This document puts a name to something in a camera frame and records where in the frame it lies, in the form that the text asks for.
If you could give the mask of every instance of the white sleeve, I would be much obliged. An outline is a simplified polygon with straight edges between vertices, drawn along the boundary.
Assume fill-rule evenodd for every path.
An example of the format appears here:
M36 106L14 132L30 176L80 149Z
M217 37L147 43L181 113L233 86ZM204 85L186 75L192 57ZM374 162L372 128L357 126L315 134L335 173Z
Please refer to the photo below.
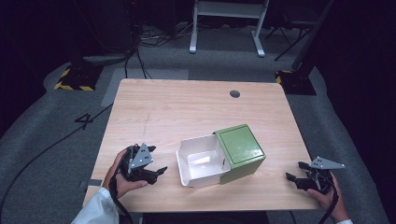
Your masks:
M119 213L111 199L110 192L105 188L99 188L79 211L72 224L118 224Z
M352 220L348 219L345 221L337 222L337 224L353 224L353 223L352 223Z

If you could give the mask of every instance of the table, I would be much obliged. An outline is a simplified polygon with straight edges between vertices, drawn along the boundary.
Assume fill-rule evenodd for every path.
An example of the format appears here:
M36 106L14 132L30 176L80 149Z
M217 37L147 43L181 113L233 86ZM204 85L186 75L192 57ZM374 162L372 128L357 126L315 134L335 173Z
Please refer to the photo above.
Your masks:
M263 4L241 4L241 3L227 3L227 2L206 2L195 0L193 26L190 42L190 53L196 52L197 45L197 24L198 16L221 16L221 17L236 17L236 18L250 18L258 19L256 31L252 31L254 45L256 46L259 57L264 57L265 52L262 48L262 43L259 39L260 30L262 29L262 22L264 21L265 12L267 10L268 0Z
M233 98L230 91L239 91ZM267 158L254 175L201 189L181 185L176 151L183 139L246 123ZM124 79L108 120L92 172L101 179L117 153L135 143L157 148L146 169L168 166L157 183L133 190L120 201L130 212L318 209L289 182L298 161L310 162L303 138L276 83ZM84 204L99 189L89 186Z

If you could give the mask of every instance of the open box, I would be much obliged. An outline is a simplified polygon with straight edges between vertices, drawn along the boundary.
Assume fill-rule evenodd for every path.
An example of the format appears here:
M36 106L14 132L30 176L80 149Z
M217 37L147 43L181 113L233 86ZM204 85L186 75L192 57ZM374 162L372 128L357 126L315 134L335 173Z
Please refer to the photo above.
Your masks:
M202 188L256 172L265 159L246 124L181 141L177 151L181 184Z

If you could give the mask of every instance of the gray carpet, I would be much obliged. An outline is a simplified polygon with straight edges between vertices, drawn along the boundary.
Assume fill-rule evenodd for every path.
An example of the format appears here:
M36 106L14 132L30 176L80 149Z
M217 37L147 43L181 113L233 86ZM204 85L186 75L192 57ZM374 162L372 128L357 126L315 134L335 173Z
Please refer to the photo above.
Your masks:
M189 54L190 37L184 36L158 48L140 48L140 55L153 78L178 74L179 79L275 82L274 72L290 69L299 46L278 62L274 58L287 43L280 33L265 40L266 56L255 52L250 31L207 29L198 34L197 52ZM288 35L297 33L287 31ZM123 77L123 63L104 68L96 91L63 91L53 87L67 64L48 74L47 93L27 109L0 140L0 194L34 156L73 132L75 119L92 116L111 104L117 82ZM138 77L140 64L134 56L128 63L128 77ZM313 157L346 165L334 171L346 198L346 207L355 223L389 223L376 192L375 183L364 166L345 127L334 114L326 96L326 85L318 70L310 79L317 96L288 95L306 146ZM101 145L111 107L85 130L78 131L51 148L18 178L3 210L3 223L70 223L81 209L86 182ZM318 223L323 211L294 211L297 223ZM268 211L270 223L292 223L288 211Z

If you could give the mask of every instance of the human hand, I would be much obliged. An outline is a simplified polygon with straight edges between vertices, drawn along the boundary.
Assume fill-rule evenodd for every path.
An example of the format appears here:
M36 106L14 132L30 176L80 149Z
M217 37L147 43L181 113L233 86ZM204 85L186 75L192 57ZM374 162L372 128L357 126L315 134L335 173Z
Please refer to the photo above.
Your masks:
M332 220L335 223L337 223L340 221L348 220L349 215L347 214L347 210L345 207L343 193L340 189L340 186L338 185L337 179L335 178L335 176L333 174L332 174L332 182L334 183L334 186L337 189L338 203L334 207L334 210L330 214L330 217L332 218ZM320 206L323 209L325 209L326 211L332 205L332 195L334 193L333 189L330 190L326 195L323 195L314 189L308 189L306 192L308 192L313 198L318 200L318 202L320 203Z
M108 185L110 183L110 179L114 175L114 172L116 171L117 166L119 165L120 160L122 159L122 156L125 153L126 153L126 149L119 152L116 159L114 160L114 163L108 169L105 180L103 181L103 185L102 185L103 188L109 190ZM122 174L117 174L116 179L117 179L117 192L118 192L117 198L122 197L124 194L126 194L130 190L141 189L148 185L148 182L146 180L138 180L135 182L128 181L122 176Z

